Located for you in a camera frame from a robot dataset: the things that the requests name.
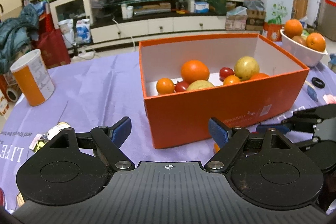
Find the red cherry tomato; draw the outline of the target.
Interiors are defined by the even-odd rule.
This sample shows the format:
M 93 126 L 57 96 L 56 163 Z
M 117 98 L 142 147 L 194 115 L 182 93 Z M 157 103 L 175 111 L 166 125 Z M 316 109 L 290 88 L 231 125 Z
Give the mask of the red cherry tomato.
M 231 68 L 222 67 L 219 71 L 219 79 L 223 82 L 228 76 L 233 76 L 234 74 Z

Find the small orange tomato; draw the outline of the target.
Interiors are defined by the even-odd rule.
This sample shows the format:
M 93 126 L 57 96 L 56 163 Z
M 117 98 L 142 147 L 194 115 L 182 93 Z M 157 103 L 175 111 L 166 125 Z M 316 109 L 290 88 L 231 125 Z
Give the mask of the small orange tomato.
M 230 75 L 227 76 L 224 81 L 223 81 L 223 85 L 227 86 L 227 85 L 232 85 L 232 84 L 237 84 L 240 83 L 241 80 L 239 77 L 235 76 L 235 75 Z
M 171 79 L 159 79 L 156 84 L 156 89 L 159 95 L 171 94 L 175 92 L 175 84 Z

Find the purple floral tablecloth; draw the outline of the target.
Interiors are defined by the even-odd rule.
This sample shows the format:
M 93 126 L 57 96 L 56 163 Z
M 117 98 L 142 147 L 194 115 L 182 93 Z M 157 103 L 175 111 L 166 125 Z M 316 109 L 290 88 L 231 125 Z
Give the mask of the purple floral tablecloth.
M 59 122 L 68 123 L 76 132 L 89 132 L 129 117 L 131 134 L 121 149 L 135 164 L 207 162 L 214 154 L 211 139 L 168 149 L 153 147 L 137 53 L 81 61 L 51 69 L 49 73 L 55 92 L 45 103 L 32 107 L 21 97 L 1 119 L 1 203 L 9 212 L 19 207 L 16 174 L 33 154 L 30 150 L 33 139 Z

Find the orange cardboard box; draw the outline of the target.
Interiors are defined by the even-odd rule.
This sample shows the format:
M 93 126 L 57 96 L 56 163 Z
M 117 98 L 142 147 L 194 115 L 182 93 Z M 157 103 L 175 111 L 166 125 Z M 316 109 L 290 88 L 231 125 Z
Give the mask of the orange cardboard box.
M 224 86 L 223 67 L 244 56 L 256 59 L 267 78 Z M 212 88 L 159 95 L 161 78 L 181 79 L 181 67 L 199 60 L 210 70 Z M 287 112 L 309 68 L 264 36 L 255 33 L 209 34 L 154 39 L 139 44 L 139 69 L 153 147 L 176 147 L 209 138 L 208 122 L 247 127 Z

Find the yellow apple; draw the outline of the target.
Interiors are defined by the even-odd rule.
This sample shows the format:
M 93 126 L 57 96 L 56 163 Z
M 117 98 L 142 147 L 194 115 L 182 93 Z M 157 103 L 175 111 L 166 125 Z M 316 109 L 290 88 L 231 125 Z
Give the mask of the yellow apple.
M 187 88 L 187 91 L 201 90 L 206 88 L 214 88 L 215 86 L 206 80 L 197 80 L 190 84 Z

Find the yellow pear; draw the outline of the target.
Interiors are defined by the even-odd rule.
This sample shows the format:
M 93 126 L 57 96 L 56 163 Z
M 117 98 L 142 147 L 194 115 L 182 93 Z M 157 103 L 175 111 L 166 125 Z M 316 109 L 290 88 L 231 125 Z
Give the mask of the yellow pear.
M 250 56 L 243 56 L 234 66 L 235 76 L 241 81 L 249 80 L 252 76 L 260 72 L 257 60 Z

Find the large orange in box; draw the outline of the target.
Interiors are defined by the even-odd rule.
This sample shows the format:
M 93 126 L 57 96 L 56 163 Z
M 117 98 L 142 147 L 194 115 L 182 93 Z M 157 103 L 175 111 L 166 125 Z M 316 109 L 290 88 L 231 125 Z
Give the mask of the large orange in box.
M 184 81 L 192 84 L 198 80 L 207 81 L 210 77 L 210 71 L 208 67 L 201 61 L 190 60 L 182 65 L 181 76 Z

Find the white fruit bowl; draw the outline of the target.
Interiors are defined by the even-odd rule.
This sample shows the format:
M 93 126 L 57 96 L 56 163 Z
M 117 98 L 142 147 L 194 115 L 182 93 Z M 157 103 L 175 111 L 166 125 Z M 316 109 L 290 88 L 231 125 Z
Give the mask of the white fruit bowl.
M 282 37 L 282 47 L 291 55 L 299 59 L 308 67 L 315 67 L 324 56 L 328 55 L 327 50 L 323 52 L 312 50 L 300 43 L 295 42 L 293 39 L 288 38 L 284 34 L 284 29 L 280 31 Z

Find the orange in bowl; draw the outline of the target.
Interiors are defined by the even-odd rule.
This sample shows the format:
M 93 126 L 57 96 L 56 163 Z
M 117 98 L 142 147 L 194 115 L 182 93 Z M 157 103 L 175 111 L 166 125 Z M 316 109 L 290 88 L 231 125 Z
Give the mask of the orange in bowl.
M 311 50 L 324 52 L 326 50 L 326 40 L 323 35 L 314 32 L 306 39 L 307 47 Z
M 290 19 L 284 25 L 284 34 L 292 39 L 295 36 L 301 36 L 303 32 L 303 26 L 297 19 Z

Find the orange white canister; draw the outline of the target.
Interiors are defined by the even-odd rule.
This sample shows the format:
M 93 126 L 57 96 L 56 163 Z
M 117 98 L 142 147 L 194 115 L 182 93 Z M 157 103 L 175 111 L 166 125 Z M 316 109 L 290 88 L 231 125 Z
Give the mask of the orange white canister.
M 39 49 L 29 51 L 17 59 L 10 71 L 31 106 L 43 104 L 55 91 Z

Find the red gift bag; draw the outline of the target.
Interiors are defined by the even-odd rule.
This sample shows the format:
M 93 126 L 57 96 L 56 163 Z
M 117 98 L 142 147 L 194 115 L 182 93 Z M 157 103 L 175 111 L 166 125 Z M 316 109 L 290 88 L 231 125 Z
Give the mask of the red gift bag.
M 47 69 L 71 63 L 68 50 L 59 29 L 41 34 L 39 40 L 33 40 L 31 44 L 33 49 L 41 50 L 42 59 Z

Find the white tv cabinet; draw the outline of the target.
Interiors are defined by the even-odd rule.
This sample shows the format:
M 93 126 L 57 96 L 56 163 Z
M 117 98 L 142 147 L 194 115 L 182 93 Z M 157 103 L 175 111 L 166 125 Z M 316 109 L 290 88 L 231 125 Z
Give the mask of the white tv cabinet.
M 127 4 L 114 3 L 102 9 L 107 14 L 91 26 L 93 43 L 125 44 L 150 36 L 226 30 L 226 17 L 212 11 L 186 14 L 160 11 L 123 18 L 126 8 Z

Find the white small cabinet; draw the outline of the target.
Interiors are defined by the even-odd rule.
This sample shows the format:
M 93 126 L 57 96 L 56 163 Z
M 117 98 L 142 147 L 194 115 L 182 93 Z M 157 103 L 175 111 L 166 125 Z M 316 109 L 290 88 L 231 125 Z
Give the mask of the white small cabinet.
M 90 0 L 53 0 L 50 2 L 50 11 L 54 28 L 62 20 L 73 19 L 76 23 L 80 19 L 89 19 L 93 23 Z

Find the blue jacket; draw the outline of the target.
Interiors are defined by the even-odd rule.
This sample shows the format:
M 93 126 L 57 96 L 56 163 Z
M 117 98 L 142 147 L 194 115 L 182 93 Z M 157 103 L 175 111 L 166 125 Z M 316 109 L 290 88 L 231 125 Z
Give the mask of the blue jacket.
M 17 53 L 30 45 L 38 30 L 39 15 L 32 4 L 25 6 L 17 18 L 1 22 L 1 74 L 9 71 Z

